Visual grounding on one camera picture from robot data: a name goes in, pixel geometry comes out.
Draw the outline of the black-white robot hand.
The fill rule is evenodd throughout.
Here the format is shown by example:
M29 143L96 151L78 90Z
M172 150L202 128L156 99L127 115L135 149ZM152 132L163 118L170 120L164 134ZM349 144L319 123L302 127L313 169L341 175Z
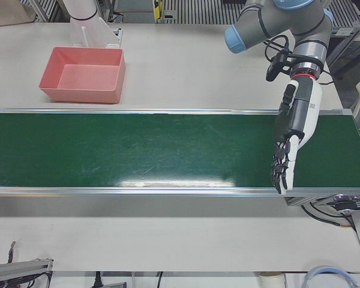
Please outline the black-white robot hand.
M298 150L315 132L322 101L322 88L306 74L292 77L286 86L275 122L275 151L271 179L280 195L293 190Z

